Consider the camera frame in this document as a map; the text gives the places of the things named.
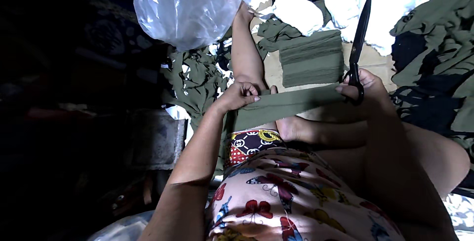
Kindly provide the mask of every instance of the scissor handle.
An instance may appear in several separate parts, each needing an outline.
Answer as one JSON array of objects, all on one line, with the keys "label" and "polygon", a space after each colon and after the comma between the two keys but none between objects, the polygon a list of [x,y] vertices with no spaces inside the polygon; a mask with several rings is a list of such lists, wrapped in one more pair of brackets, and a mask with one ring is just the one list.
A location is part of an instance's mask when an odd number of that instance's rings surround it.
[{"label": "scissor handle", "polygon": [[359,71],[357,70],[356,73],[354,73],[354,70],[349,70],[346,75],[344,75],[344,79],[346,80],[346,77],[349,75],[349,85],[357,87],[357,91],[359,92],[359,96],[357,100],[354,100],[351,97],[346,96],[346,101],[345,102],[351,102],[352,105],[358,106],[362,103],[364,100],[364,86],[360,83],[359,81]]}]

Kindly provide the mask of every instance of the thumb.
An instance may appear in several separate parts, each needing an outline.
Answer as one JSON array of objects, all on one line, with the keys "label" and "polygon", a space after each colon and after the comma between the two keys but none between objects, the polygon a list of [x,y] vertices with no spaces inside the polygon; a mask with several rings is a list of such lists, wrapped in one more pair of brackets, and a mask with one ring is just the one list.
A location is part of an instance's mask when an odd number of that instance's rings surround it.
[{"label": "thumb", "polygon": [[260,100],[260,97],[258,96],[248,96],[248,97],[244,97],[244,102],[245,104],[250,104],[250,103],[253,103],[253,102],[257,102]]},{"label": "thumb", "polygon": [[359,91],[355,86],[340,84],[338,87],[336,87],[336,91],[354,100],[359,98]]}]

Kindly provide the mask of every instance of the patterned shorts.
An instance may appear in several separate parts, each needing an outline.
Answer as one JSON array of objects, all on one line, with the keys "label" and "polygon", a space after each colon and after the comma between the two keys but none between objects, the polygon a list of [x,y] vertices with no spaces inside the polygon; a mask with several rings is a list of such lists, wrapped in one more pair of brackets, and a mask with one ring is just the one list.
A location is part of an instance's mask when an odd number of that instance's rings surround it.
[{"label": "patterned shorts", "polygon": [[224,166],[235,166],[259,151],[272,147],[285,147],[280,134],[275,130],[252,129],[233,132],[230,138],[229,157]]}]

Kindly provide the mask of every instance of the left hand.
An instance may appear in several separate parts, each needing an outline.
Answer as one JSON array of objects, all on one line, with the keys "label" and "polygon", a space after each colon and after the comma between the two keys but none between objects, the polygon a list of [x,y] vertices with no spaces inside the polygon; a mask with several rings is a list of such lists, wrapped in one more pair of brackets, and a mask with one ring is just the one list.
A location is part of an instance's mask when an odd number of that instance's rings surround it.
[{"label": "left hand", "polygon": [[236,110],[260,100],[257,89],[251,82],[235,81],[212,105],[222,113]]}]

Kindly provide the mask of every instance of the right hand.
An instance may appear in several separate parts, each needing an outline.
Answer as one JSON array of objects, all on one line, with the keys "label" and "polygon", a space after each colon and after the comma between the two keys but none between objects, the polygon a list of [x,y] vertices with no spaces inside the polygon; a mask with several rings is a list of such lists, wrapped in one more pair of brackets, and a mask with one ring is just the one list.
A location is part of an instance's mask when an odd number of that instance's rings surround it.
[{"label": "right hand", "polygon": [[[380,77],[366,69],[359,69],[360,83],[364,86],[364,102],[380,102],[388,99],[388,93]],[[357,87],[349,85],[349,76],[338,86],[336,91],[354,100],[359,97]]]}]

